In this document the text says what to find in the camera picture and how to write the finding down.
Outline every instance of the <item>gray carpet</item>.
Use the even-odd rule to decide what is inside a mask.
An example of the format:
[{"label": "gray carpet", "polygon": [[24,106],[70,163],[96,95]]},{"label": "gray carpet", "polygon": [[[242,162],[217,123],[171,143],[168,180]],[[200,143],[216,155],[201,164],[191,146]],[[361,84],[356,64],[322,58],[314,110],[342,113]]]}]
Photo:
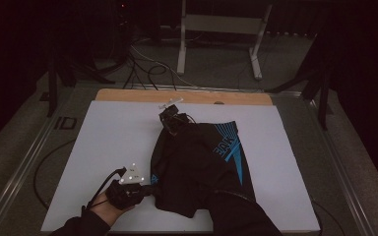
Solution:
[{"label": "gray carpet", "polygon": [[[309,39],[295,36],[276,38],[266,36],[259,52],[264,76],[262,82],[257,82],[252,78],[246,51],[249,43],[241,41],[224,46],[190,48],[187,54],[186,73],[181,78],[186,83],[178,79],[175,79],[175,83],[185,87],[189,83],[200,88],[269,89],[294,77],[311,43]],[[161,47],[154,46],[149,41],[142,41],[136,44],[136,49],[144,56],[166,63],[175,70],[177,40],[167,40]],[[135,57],[142,57],[137,52],[133,54]],[[153,62],[140,61],[139,63],[148,69],[156,65]],[[121,88],[129,71],[130,68],[124,66],[107,77],[118,82],[115,87]],[[142,71],[139,71],[139,74],[145,87],[151,88],[146,74]],[[157,85],[171,89],[172,81],[168,73],[153,76],[152,79]],[[38,101],[41,93],[46,90],[45,85],[46,77],[44,76],[39,81],[37,93],[23,105],[0,134],[0,195],[18,163],[28,152],[41,126],[44,122],[49,123],[45,118],[47,103]],[[33,194],[33,173],[39,161],[47,153],[78,135],[89,103],[94,99],[97,90],[103,87],[105,86],[81,79],[72,90],[57,117],[77,118],[78,125],[74,130],[51,130],[18,195],[9,205],[7,213],[2,214],[0,235],[45,235],[39,232],[45,218],[45,208]],[[141,88],[136,78],[134,87]],[[302,87],[303,85],[298,85],[290,90],[301,90]],[[314,208],[321,217],[324,227],[322,235],[342,235],[341,228],[346,235],[364,235],[358,229],[347,196],[336,175],[333,161],[327,152],[324,137],[312,120],[312,112],[310,113],[308,104],[290,93],[273,96],[272,100],[283,118],[284,127],[310,198],[320,205],[314,205]],[[331,137],[374,234],[378,235],[378,174],[355,130],[339,106],[334,92],[331,92],[329,104],[332,113],[327,116],[329,131],[326,135]],[[54,152],[40,168],[37,176],[38,191],[46,202],[51,201],[72,146],[73,144],[70,144]]]}]

